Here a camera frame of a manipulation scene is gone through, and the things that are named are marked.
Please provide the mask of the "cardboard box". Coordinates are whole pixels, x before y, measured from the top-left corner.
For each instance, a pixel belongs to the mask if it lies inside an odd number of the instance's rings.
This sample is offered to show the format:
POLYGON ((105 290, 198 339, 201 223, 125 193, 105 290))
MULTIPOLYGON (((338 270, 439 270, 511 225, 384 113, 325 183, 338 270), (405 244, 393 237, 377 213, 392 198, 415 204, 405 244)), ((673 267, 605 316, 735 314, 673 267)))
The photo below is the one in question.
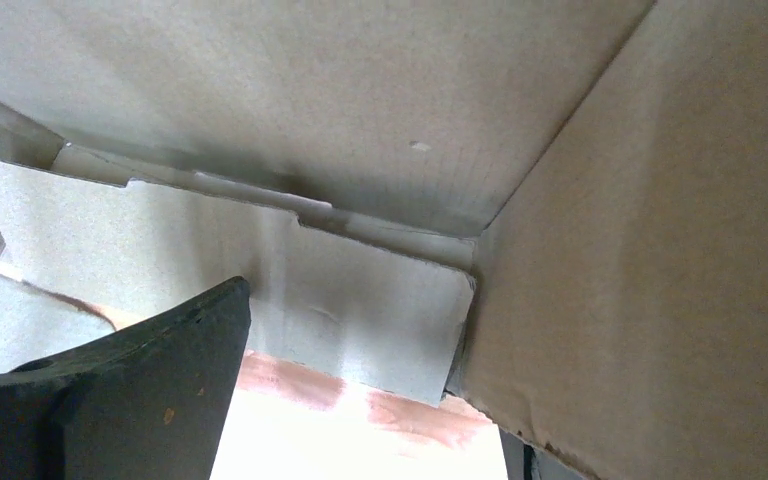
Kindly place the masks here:
POLYGON ((0 1, 0 251, 453 391, 592 479, 768 479, 768 1, 0 1))

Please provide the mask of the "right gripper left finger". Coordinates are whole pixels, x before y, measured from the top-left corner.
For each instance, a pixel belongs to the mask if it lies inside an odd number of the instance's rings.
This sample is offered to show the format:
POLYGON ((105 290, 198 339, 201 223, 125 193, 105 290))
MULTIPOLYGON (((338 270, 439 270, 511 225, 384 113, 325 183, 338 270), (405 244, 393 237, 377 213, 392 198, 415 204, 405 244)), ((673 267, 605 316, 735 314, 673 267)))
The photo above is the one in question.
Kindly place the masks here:
POLYGON ((0 374, 0 479, 207 479, 251 326, 236 276, 0 374))

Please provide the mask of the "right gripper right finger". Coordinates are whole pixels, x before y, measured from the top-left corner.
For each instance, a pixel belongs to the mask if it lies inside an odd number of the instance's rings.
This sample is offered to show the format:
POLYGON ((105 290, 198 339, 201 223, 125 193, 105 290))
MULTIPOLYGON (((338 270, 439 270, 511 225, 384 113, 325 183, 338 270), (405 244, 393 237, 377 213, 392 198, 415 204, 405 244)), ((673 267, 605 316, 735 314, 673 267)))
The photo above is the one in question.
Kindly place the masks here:
POLYGON ((509 480, 584 480, 578 472, 515 435, 503 429, 499 434, 509 480))

